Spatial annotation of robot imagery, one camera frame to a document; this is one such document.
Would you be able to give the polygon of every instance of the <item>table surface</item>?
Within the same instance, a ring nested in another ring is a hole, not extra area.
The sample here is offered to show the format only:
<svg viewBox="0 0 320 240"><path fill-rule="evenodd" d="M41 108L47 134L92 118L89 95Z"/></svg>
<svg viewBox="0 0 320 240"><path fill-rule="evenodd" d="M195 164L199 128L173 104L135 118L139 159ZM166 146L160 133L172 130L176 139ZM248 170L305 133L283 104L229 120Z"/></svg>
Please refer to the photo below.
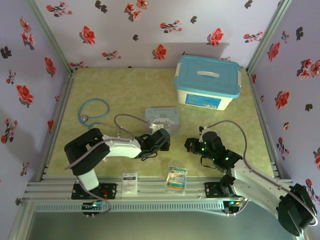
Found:
<svg viewBox="0 0 320 240"><path fill-rule="evenodd" d="M78 121L78 110L81 105L89 99L101 98L108 102L110 111L106 116L99 118L98 122L108 125L99 124L94 127L100 128L106 135L116 136L119 132L113 123L115 115L126 113L144 119L145 109L149 107L178 107L180 128L177 135L171 135L170 151L160 151L157 157L146 161L108 157L95 167L98 176L122 176L122 173L130 172L137 172L139 176L166 176L169 166L176 166L186 168L190 177L222 177L223 174L218 170L203 167L200 164L200 156L188 153L184 147L187 138L199 138L199 126L211 125L221 120L232 120L243 127L248 139L247 160L273 176L244 69L241 71L241 94L232 100L224 111L179 104L174 86L175 71L173 68L80 68L71 88L47 174L72 175L71 170L64 170L69 164L64 146L88 130ZM105 113L106 109L102 102L93 101L83 108L81 115L98 116ZM146 133L144 123L133 118L122 116L118 118L118 123L136 136ZM236 126L222 123L212 130L221 137L226 148L243 154L244 138ZM129 135L124 133L121 137L128 138ZM213 163L209 159L204 159L203 164Z"/></svg>

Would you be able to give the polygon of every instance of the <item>floral wallpaper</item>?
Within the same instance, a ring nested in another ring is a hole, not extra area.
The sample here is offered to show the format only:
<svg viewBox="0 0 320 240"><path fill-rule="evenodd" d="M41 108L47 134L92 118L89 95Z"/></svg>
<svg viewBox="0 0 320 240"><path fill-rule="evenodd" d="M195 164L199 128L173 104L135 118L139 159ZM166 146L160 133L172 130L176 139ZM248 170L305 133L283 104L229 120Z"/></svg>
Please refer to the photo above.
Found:
<svg viewBox="0 0 320 240"><path fill-rule="evenodd" d="M279 1L35 0L71 68L175 68L184 53L247 67Z"/></svg>
<svg viewBox="0 0 320 240"><path fill-rule="evenodd" d="M6 240L55 127L68 74L22 0L1 3L0 29L0 239Z"/></svg>
<svg viewBox="0 0 320 240"><path fill-rule="evenodd" d="M320 32L315 29L319 13L318 0L292 1L252 73L278 161L288 178L306 188L318 213ZM320 239L319 225L310 230L314 239Z"/></svg>

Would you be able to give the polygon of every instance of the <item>robotic arm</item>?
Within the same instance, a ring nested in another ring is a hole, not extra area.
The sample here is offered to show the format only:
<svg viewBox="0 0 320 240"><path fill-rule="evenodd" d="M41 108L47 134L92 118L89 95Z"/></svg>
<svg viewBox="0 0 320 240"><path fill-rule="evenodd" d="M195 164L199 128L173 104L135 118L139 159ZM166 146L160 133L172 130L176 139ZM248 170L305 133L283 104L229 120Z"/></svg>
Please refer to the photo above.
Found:
<svg viewBox="0 0 320 240"><path fill-rule="evenodd" d="M184 146L188 152L212 160L219 171L226 173L220 180L224 193L248 198L272 213L295 236L302 235L313 219L317 223L316 208L303 186L290 186L252 167L245 159L247 147L243 159L226 149L216 132L200 127L199 133L200 139L188 138Z"/></svg>
<svg viewBox="0 0 320 240"><path fill-rule="evenodd" d="M72 173L79 178L87 191L99 186L94 167L106 157L128 157L132 159L152 158L158 151L169 151L170 135L160 128L152 135L144 134L134 139L114 138L93 128L64 147Z"/></svg>

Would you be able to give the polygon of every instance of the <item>blue plastic lid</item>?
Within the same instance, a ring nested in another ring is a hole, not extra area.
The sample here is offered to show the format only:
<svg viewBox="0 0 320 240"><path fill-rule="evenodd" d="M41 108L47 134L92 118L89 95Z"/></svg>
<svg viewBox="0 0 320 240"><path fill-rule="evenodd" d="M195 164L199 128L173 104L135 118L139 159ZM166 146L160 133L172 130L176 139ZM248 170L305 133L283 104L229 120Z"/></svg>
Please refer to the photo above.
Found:
<svg viewBox="0 0 320 240"><path fill-rule="evenodd" d="M239 73L240 66L233 61L183 55L177 65L174 85L183 91L234 99L241 90Z"/></svg>

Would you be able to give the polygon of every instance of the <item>white plastic box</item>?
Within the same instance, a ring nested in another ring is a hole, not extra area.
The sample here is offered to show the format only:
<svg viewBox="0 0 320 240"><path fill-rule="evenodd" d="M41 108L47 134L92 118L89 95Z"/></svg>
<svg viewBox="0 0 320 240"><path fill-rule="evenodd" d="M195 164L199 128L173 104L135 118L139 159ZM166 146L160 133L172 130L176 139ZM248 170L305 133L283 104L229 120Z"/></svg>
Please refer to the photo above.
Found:
<svg viewBox="0 0 320 240"><path fill-rule="evenodd" d="M223 111L240 95L240 66L231 61L184 55L177 64L174 85L180 104Z"/></svg>

